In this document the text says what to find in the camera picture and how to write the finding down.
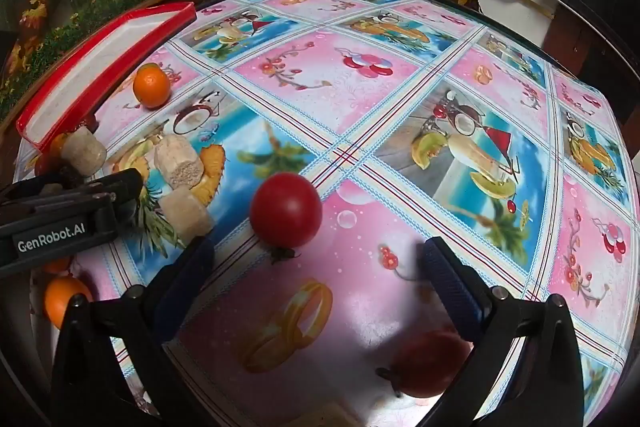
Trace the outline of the small orange tangerine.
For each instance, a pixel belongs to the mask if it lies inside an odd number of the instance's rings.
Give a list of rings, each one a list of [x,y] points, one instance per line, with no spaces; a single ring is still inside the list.
[[[65,275],[65,277],[55,277],[50,280],[44,291],[44,309],[48,319],[57,329],[62,327],[70,298],[77,294],[82,294],[89,301],[92,301],[91,291],[76,277]]]

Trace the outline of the large red tomato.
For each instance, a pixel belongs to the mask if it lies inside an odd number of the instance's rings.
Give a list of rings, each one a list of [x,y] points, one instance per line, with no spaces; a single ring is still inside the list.
[[[320,230],[322,202],[303,176],[279,172],[260,184],[250,202],[250,226],[262,243],[295,249]]]

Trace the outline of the red rimmed white tray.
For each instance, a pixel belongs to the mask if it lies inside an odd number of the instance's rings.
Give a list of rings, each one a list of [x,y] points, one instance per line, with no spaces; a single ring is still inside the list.
[[[114,18],[56,66],[15,121],[21,137],[47,150],[73,131],[152,51],[194,22],[191,2],[135,9]]]

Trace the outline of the colourful fruit print tablecloth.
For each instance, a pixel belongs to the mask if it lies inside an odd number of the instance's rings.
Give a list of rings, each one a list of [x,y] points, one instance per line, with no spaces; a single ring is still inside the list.
[[[151,61],[172,83],[150,112],[125,81],[99,110],[105,172],[144,180],[140,227],[55,262],[96,299],[146,283],[179,239],[158,200],[165,135],[204,165],[194,194],[216,261],[169,351],[227,426],[410,426],[431,400],[375,369],[444,324],[418,281],[419,244],[442,236],[514,297],[570,306],[584,418],[611,399],[639,302],[639,202],[606,98],[487,24],[432,0],[226,0]],[[250,202],[279,172],[317,190],[322,222],[270,247]]]

